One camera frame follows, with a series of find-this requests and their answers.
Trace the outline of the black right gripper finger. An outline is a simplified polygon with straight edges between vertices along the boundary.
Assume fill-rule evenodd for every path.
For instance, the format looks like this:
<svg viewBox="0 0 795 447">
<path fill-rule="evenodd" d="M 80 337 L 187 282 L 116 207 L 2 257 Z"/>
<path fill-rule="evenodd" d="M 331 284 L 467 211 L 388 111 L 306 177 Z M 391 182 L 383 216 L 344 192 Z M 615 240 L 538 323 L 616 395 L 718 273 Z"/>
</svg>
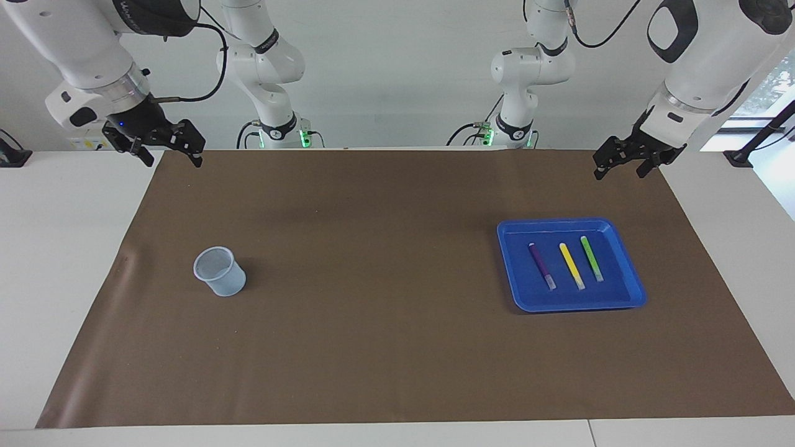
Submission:
<svg viewBox="0 0 795 447">
<path fill-rule="evenodd" d="M 129 155 L 138 158 L 145 166 L 153 167 L 154 157 L 147 147 L 142 144 L 141 138 L 130 139 L 128 136 L 123 135 L 112 124 L 104 124 L 102 127 L 102 134 L 105 136 L 111 147 L 118 153 L 128 153 Z"/>
<path fill-rule="evenodd" d="M 206 140 L 190 120 L 173 125 L 173 150 L 184 153 L 195 167 L 202 165 Z"/>
</svg>

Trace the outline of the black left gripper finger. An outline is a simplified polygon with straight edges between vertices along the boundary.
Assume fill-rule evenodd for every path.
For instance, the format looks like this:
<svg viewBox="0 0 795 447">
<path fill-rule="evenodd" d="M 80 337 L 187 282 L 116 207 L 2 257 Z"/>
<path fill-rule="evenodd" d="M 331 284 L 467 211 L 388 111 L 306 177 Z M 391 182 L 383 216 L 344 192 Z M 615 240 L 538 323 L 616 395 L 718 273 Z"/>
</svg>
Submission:
<svg viewBox="0 0 795 447">
<path fill-rule="evenodd" d="M 618 167 L 619 165 L 626 164 L 629 159 L 627 158 L 627 142 L 619 138 L 608 138 L 593 155 L 593 161 L 596 167 L 594 168 L 594 178 L 601 181 L 605 178 L 608 171 Z"/>
<path fill-rule="evenodd" d="M 638 177 L 645 178 L 654 169 L 665 164 L 666 157 L 667 152 L 648 152 L 645 155 L 645 160 L 637 168 Z"/>
</svg>

